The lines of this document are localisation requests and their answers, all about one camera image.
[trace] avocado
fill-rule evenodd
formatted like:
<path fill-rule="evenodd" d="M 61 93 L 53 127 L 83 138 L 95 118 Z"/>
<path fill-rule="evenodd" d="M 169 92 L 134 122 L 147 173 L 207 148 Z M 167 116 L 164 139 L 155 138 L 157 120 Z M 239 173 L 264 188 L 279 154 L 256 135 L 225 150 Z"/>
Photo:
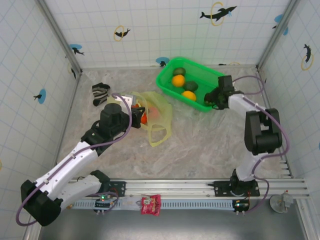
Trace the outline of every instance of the avocado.
<path fill-rule="evenodd" d="M 173 71 L 173 76 L 176 76 L 176 75 L 185 76 L 186 75 L 186 70 L 183 67 L 178 67 Z"/>
<path fill-rule="evenodd" d="M 195 81 L 187 81 L 183 85 L 184 90 L 194 92 L 198 89 L 198 84 Z"/>

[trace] black and white sock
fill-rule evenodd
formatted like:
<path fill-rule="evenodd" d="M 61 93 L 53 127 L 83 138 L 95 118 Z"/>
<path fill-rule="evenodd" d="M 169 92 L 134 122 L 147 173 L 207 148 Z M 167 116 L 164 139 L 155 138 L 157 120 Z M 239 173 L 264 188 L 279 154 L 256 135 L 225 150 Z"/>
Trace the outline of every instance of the black and white sock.
<path fill-rule="evenodd" d="M 96 107 L 104 103 L 108 98 L 108 91 L 110 86 L 103 84 L 102 82 L 92 86 L 92 92 L 94 96 L 93 105 Z"/>

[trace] yellow plastic bag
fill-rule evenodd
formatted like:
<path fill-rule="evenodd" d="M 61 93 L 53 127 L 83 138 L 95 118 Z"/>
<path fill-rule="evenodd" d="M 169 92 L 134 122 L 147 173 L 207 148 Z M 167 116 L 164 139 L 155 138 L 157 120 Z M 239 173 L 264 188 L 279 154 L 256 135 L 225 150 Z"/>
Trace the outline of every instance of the yellow plastic bag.
<path fill-rule="evenodd" d="M 148 131 L 149 143 L 152 147 L 167 140 L 171 134 L 172 105 L 155 91 L 146 91 L 142 93 L 132 92 L 136 96 L 136 101 L 142 107 L 145 107 L 147 124 L 141 124 L 141 128 Z M 166 131 L 165 136 L 158 141 L 154 141 L 152 132 Z"/>

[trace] yellow fruit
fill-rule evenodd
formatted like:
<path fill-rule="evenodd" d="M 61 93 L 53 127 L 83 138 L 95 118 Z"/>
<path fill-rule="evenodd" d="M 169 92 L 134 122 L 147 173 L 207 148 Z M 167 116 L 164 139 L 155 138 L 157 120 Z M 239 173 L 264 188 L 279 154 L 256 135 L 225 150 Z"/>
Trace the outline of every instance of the yellow fruit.
<path fill-rule="evenodd" d="M 175 87 L 182 87 L 185 84 L 185 77 L 183 75 L 176 75 L 172 78 L 172 84 Z"/>
<path fill-rule="evenodd" d="M 196 95 L 192 91 L 184 91 L 183 93 L 181 93 L 181 95 L 192 101 L 197 100 Z"/>

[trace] white wall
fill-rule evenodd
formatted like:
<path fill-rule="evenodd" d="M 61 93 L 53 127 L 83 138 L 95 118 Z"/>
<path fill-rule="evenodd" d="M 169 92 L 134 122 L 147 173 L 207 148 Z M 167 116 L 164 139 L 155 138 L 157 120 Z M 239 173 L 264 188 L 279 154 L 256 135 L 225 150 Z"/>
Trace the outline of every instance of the white wall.
<path fill-rule="evenodd" d="M 0 2 L 0 239 L 21 239 L 20 186 L 55 161 L 75 79 L 34 0 Z M 34 100 L 46 90 L 43 104 Z M 26 222 L 28 215 L 22 214 Z"/>
<path fill-rule="evenodd" d="M 288 29 L 264 68 L 266 91 L 289 133 L 291 150 L 287 157 L 293 175 L 306 179 L 316 209 L 312 214 L 319 219 L 320 1 L 302 0 Z M 306 64 L 305 44 L 313 55 Z"/>
<path fill-rule="evenodd" d="M 257 64 L 289 0 L 222 0 L 232 16 L 213 23 L 216 0 L 46 0 L 83 68 L 158 66 L 156 59 L 187 57 L 203 64 Z M 118 26 L 128 34 L 114 39 Z"/>

